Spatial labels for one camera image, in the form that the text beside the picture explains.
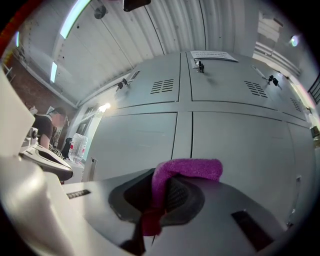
bright light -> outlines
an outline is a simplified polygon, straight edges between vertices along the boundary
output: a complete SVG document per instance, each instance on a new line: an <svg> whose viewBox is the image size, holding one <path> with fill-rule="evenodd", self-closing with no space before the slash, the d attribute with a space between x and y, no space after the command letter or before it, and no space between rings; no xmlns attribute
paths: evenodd
<svg viewBox="0 0 320 256"><path fill-rule="evenodd" d="M299 39L296 35L294 35L293 37L291 37L290 39L290 43L293 47L296 47L299 43Z"/></svg>
<svg viewBox="0 0 320 256"><path fill-rule="evenodd" d="M15 34L15 46L19 47L19 31Z"/></svg>
<svg viewBox="0 0 320 256"><path fill-rule="evenodd" d="M87 6L87 4L91 0L77 0L72 7L71 11L69 12L68 16L66 17L63 26L60 30L61 36L63 36L64 39L67 38L69 35L70 30L72 29L72 26L76 22L77 18L81 14L81 12L84 10L84 8Z"/></svg>
<svg viewBox="0 0 320 256"><path fill-rule="evenodd" d="M54 83L56 81L56 73L57 73L57 64L52 62L52 67L51 67L51 77L50 80Z"/></svg>
<svg viewBox="0 0 320 256"><path fill-rule="evenodd" d="M111 107L110 103L106 103L106 104L100 106L100 107L98 108L98 110L99 110L100 112L105 112L106 109L110 109L110 107Z"/></svg>

brown wall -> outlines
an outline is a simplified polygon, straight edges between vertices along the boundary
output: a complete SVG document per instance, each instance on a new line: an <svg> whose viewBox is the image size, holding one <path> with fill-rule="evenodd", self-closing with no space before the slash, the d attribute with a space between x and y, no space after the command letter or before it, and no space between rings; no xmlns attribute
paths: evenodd
<svg viewBox="0 0 320 256"><path fill-rule="evenodd" d="M38 110L37 113L41 115L45 114L50 106L53 108L63 107L67 112L68 120L71 122L76 113L75 108L42 85L15 57L11 58L7 66L12 67L12 73L15 75L11 85L28 109L35 106ZM62 147L66 133L67 127L65 126L59 138L58 148Z"/></svg>

vent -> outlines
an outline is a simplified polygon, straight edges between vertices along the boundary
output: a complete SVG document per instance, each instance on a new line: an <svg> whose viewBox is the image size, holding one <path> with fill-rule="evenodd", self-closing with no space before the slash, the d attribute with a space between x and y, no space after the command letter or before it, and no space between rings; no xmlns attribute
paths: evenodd
<svg viewBox="0 0 320 256"><path fill-rule="evenodd" d="M154 82L153 86L151 88L150 94L171 92L173 90L173 88L174 88L174 80L173 79Z"/></svg>
<svg viewBox="0 0 320 256"><path fill-rule="evenodd" d="M291 101L292 101L295 109L296 109L297 111L301 112L301 108L299 107L299 103L298 103L295 99L293 99L293 98L290 98L290 99L291 99Z"/></svg>
<svg viewBox="0 0 320 256"><path fill-rule="evenodd" d="M244 81L244 82L253 95L268 98L265 91L262 89L262 87L258 83L248 82L248 81Z"/></svg>

